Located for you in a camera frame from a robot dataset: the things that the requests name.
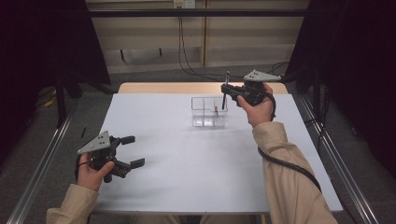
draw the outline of power outlet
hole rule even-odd
[[[174,8],[184,8],[184,0],[174,0]]]
[[[195,0],[185,0],[184,8],[195,8]]]

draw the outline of beige sleeve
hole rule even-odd
[[[47,224],[86,224],[99,193],[78,185],[70,185],[60,208],[47,211]]]
[[[282,123],[264,122],[253,129],[263,153],[304,167],[312,168],[297,146],[288,142]],[[337,223],[323,195],[305,175],[263,159],[265,190],[274,224]]]

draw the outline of acrylic organizer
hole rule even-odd
[[[223,127],[227,115],[227,102],[222,108],[222,97],[192,97],[192,126]]]

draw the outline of person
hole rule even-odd
[[[269,93],[273,92],[267,84],[263,85]],[[313,174],[300,149],[288,142],[283,124],[271,121],[273,103],[268,97],[256,106],[251,106],[241,96],[237,100],[247,113],[254,140],[262,153],[297,164]],[[87,160],[88,155],[83,154],[80,162]],[[47,223],[85,224],[98,197],[102,179],[113,166],[110,161],[101,170],[95,171],[88,163],[81,165],[78,183],[70,186],[60,208],[48,210]],[[272,223],[337,223],[320,190],[305,175],[265,159],[263,173]],[[180,220],[177,216],[135,216],[132,223],[180,223]],[[242,224],[249,223],[249,219],[248,216],[203,216],[201,223]]]

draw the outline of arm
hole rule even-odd
[[[272,93],[268,85],[264,88]],[[288,142],[283,124],[271,122],[269,99],[256,106],[242,97],[238,101],[247,112],[254,139],[263,153],[302,166],[313,174],[300,149]],[[267,160],[263,160],[263,173],[273,223],[336,223],[323,195],[306,176]]]
[[[88,154],[81,155],[80,163],[88,160]],[[108,162],[101,170],[96,171],[88,163],[78,168],[78,184],[71,185],[60,208],[47,211],[47,224],[50,223],[81,223],[86,224],[102,184],[103,177],[114,167],[114,162]]]

